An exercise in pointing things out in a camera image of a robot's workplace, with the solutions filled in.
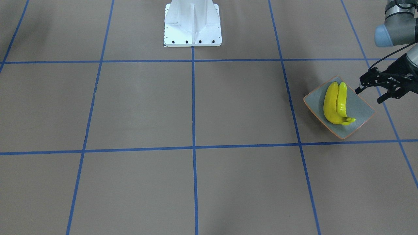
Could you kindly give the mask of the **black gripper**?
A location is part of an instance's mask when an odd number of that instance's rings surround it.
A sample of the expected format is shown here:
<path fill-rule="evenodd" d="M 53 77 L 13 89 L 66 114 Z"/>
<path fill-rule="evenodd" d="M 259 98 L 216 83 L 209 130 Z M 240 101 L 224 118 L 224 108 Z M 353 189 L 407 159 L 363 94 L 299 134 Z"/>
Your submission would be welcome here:
<path fill-rule="evenodd" d="M 404 54 L 389 65 L 383 73 L 377 67 L 368 69 L 359 77 L 359 81 L 360 84 L 355 89 L 357 95 L 368 87 L 382 86 L 387 90 L 385 94 L 377 98 L 379 104 L 387 99 L 400 99 L 409 92 L 417 94 L 417 62 L 414 62 L 408 54 Z"/>

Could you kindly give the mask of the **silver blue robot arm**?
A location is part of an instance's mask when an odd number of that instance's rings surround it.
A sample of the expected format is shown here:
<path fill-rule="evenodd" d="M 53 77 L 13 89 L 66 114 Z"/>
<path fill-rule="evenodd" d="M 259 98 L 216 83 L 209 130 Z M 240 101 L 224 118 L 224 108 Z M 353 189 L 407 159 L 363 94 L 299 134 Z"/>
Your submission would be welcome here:
<path fill-rule="evenodd" d="M 387 90 L 378 99 L 399 99 L 408 92 L 417 93 L 417 1 L 389 0 L 385 8 L 385 22 L 375 29 L 375 45 L 392 47 L 403 45 L 410 50 L 391 63 L 384 71 L 375 65 L 369 68 L 371 86 Z"/>

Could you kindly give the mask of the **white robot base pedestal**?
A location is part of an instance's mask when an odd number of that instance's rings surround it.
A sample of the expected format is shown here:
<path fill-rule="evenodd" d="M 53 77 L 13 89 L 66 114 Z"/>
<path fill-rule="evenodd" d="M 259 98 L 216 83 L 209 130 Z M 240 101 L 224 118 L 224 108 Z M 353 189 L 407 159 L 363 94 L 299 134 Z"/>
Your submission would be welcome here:
<path fill-rule="evenodd" d="M 165 5 L 163 46 L 222 45 L 219 5 L 212 0 L 172 0 Z"/>

